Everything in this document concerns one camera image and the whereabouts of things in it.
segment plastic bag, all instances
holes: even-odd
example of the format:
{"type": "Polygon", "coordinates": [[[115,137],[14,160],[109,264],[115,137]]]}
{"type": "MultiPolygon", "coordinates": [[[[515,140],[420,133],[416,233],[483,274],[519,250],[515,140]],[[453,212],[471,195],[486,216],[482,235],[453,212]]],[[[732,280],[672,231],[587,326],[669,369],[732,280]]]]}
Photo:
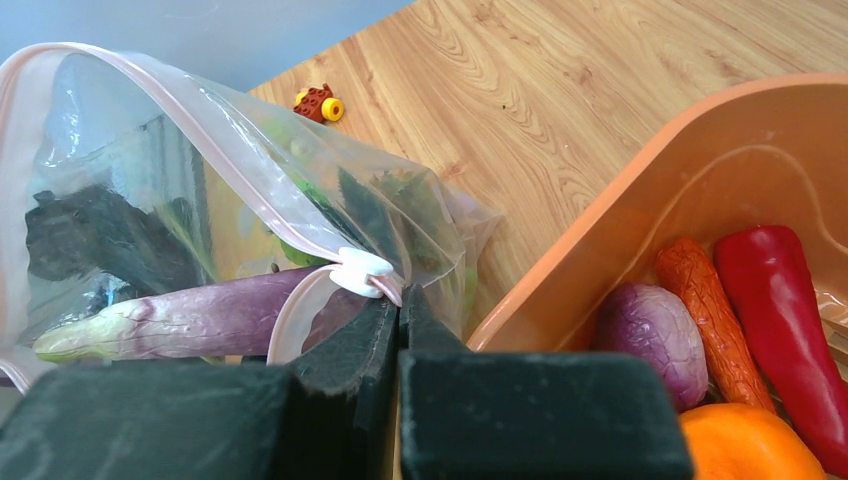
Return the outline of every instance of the plastic bag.
{"type": "Polygon", "coordinates": [[[30,348],[45,332],[269,258],[320,267],[283,305],[269,361],[356,315],[313,324],[342,287],[399,305],[404,285],[424,285],[459,335],[499,218],[291,110],[82,44],[35,45],[0,67],[0,188],[0,368],[22,391],[52,368],[30,348]]]}

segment toy vegetable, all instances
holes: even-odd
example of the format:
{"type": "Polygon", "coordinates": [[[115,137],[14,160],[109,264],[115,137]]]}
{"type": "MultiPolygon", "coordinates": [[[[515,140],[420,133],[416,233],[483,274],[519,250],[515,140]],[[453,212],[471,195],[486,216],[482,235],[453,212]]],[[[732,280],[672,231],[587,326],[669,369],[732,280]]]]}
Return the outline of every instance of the toy vegetable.
{"type": "Polygon", "coordinates": [[[683,302],[662,287],[625,283],[607,295],[592,346],[647,361],[678,411],[694,407],[707,393],[701,335],[683,302]]]}
{"type": "Polygon", "coordinates": [[[707,252],[694,240],[681,238],[659,253],[654,268],[662,286],[683,300],[695,320],[704,341],[707,370],[724,398],[775,413],[707,252]]]}
{"type": "MultiPolygon", "coordinates": [[[[286,270],[116,303],[49,330],[33,350],[52,362],[265,355],[283,304],[313,271],[286,270]]],[[[313,327],[349,319],[364,304],[364,297],[337,293],[316,314],[313,327]]]]}
{"type": "Polygon", "coordinates": [[[824,480],[825,472],[777,415],[717,403],[680,415],[695,480],[824,480]]]}
{"type": "Polygon", "coordinates": [[[716,266],[760,368],[830,473],[848,478],[848,390],[828,351],[801,241],[783,226],[721,239],[716,266]]]}

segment toy car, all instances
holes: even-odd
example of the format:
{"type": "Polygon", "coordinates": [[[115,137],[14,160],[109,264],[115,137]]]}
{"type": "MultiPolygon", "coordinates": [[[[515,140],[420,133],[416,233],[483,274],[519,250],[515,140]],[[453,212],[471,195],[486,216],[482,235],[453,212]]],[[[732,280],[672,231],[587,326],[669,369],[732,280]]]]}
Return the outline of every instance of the toy car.
{"type": "Polygon", "coordinates": [[[318,123],[324,120],[335,122],[344,115],[344,104],[333,97],[333,91],[325,83],[324,88],[310,87],[309,90],[297,94],[294,112],[318,123]]]}

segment gray wall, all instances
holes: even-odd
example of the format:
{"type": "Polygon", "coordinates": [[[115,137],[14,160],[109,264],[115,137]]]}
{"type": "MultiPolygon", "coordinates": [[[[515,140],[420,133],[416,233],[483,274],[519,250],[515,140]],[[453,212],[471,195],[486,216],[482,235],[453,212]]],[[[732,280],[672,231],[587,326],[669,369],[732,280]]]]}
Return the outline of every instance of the gray wall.
{"type": "Polygon", "coordinates": [[[248,90],[411,0],[0,0],[0,61],[33,43],[135,50],[248,90]]]}

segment orange bin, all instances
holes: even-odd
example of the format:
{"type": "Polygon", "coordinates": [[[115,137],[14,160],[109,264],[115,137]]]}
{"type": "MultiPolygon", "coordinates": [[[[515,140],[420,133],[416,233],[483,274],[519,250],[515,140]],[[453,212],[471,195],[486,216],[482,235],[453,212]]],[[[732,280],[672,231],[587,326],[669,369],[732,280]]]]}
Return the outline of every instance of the orange bin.
{"type": "Polygon", "coordinates": [[[831,352],[848,378],[848,75],[743,84],[663,128],[473,333],[487,351],[588,346],[624,281],[653,283],[675,237],[704,244],[758,224],[801,237],[831,352]]]}

